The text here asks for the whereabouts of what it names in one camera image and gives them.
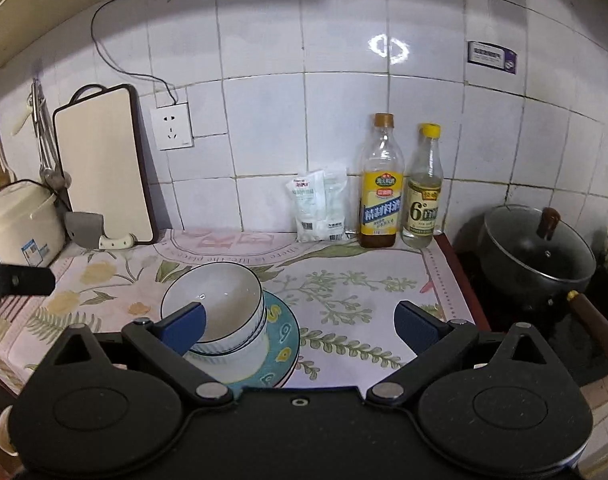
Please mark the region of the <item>blue fried egg plate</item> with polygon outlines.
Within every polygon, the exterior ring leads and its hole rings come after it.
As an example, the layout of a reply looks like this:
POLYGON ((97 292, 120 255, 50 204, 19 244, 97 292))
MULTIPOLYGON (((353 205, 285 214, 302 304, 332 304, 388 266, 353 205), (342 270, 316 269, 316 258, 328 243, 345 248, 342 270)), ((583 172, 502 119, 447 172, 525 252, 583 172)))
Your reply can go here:
POLYGON ((261 368, 250 378, 225 384, 235 396, 247 388, 280 388, 295 369, 300 351, 298 322, 287 304, 272 292, 264 292, 264 307, 267 313, 268 355, 261 368))

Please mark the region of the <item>white bowl black rim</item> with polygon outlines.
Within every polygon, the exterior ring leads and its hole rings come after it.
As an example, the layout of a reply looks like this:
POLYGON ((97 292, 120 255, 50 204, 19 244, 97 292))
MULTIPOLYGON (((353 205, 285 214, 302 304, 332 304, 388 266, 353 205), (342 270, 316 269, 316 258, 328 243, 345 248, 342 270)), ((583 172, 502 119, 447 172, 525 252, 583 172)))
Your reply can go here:
POLYGON ((264 363, 269 350, 267 335, 267 313, 262 307, 261 323, 251 338, 234 350, 208 356, 189 350, 184 359, 219 382, 233 384, 254 375, 264 363))

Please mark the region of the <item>white rice cooker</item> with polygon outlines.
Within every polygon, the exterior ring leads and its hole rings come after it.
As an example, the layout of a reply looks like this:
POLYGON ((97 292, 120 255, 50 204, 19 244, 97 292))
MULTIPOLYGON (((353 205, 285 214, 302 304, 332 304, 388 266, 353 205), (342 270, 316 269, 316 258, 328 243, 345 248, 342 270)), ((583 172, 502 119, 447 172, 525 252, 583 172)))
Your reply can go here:
POLYGON ((32 182, 0 190, 0 263, 43 268, 60 254, 65 232, 56 199, 32 182))

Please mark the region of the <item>floral table cloth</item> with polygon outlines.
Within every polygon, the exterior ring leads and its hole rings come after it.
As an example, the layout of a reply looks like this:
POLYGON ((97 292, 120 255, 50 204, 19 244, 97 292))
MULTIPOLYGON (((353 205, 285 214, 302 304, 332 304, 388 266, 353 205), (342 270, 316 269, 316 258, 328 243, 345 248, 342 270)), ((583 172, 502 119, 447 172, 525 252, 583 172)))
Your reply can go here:
POLYGON ((393 312, 408 300, 440 318, 479 322, 439 236, 415 252, 403 243, 366 249, 355 242, 298 242, 291 234, 170 231, 158 244, 117 252, 65 248, 51 266, 47 298, 0 301, 0 382, 23 388, 66 326, 116 332, 135 318, 157 320, 164 296, 205 263, 250 268, 269 293, 272 322, 298 323, 272 354, 265 382, 294 388, 366 389, 414 356, 396 336, 393 312))

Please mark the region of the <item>hanging metal ladles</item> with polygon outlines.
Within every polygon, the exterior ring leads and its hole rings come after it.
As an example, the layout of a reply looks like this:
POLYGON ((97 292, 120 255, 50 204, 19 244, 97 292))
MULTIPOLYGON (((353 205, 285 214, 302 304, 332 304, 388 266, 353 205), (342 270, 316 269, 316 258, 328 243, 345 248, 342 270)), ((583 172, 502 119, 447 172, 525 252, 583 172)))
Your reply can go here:
POLYGON ((28 120, 31 121, 37 142, 39 177, 55 191, 66 190, 70 185, 70 177, 61 167, 54 129, 48 116, 46 96, 37 77, 31 82, 25 110, 13 126, 11 134, 16 136, 28 120))

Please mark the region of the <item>black pot with glass lid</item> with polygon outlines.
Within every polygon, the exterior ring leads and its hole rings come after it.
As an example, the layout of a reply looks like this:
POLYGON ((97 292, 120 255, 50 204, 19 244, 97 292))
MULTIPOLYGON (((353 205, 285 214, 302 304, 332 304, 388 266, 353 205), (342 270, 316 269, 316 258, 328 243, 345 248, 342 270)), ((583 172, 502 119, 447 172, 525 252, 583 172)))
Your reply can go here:
POLYGON ((585 295, 596 257, 558 211, 510 204, 487 211, 478 254, 484 274, 507 297, 539 311, 545 304, 567 304, 608 358, 608 320, 585 295))

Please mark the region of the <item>clear vinegar bottle yellow cap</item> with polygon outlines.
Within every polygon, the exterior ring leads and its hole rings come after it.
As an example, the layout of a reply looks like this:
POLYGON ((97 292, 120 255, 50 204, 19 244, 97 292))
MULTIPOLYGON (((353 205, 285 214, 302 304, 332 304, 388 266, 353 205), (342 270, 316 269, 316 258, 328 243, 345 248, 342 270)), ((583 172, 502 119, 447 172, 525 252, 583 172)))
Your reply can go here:
POLYGON ((440 125, 426 122, 420 126, 420 139, 405 184, 402 239, 417 250, 430 245, 438 218, 444 179, 440 137, 440 125))

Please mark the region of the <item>yellow label oil bottle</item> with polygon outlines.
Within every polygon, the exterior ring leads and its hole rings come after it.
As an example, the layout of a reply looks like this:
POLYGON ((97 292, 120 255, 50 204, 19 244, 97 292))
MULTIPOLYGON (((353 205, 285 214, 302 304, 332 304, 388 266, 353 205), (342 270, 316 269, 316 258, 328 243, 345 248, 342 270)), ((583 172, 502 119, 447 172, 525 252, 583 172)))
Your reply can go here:
POLYGON ((392 114, 375 114, 362 149, 358 238, 365 248, 392 247, 400 225, 405 164, 393 130, 392 114))

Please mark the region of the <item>white cutting board dark rim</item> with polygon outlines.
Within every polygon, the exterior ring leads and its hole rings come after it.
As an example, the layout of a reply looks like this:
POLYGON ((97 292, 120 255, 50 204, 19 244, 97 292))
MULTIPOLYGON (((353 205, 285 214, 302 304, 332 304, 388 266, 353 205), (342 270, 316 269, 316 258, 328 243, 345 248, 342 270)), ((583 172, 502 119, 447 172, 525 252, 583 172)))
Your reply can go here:
POLYGON ((100 237, 154 243, 136 89, 86 84, 54 111, 52 123, 74 214, 99 216, 100 237))

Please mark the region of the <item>white salt bag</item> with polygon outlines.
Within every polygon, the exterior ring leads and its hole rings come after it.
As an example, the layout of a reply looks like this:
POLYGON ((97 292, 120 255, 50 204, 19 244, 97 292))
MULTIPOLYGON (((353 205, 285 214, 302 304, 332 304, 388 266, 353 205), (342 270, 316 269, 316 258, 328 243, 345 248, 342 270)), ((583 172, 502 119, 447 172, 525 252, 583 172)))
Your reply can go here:
POLYGON ((347 204, 344 168, 319 169, 302 174, 291 179, 286 189, 292 200, 299 243, 344 240, 347 204))

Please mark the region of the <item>white wall power socket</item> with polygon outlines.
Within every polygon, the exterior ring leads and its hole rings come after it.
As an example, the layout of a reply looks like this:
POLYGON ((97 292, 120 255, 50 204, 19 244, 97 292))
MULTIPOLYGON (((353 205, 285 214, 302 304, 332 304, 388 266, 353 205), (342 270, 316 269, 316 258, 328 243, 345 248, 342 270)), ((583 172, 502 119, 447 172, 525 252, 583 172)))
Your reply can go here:
POLYGON ((186 103, 150 110, 153 134, 160 151, 192 148, 193 137, 186 103))

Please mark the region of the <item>blue wall sticker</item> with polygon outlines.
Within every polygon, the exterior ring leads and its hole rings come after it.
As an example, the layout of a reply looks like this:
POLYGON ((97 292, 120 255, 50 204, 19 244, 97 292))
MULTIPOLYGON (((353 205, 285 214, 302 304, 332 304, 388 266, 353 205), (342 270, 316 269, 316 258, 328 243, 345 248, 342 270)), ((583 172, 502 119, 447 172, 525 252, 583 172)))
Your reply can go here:
POLYGON ((514 75, 517 73, 518 55, 511 49, 482 41, 469 41, 467 62, 492 70, 514 75))

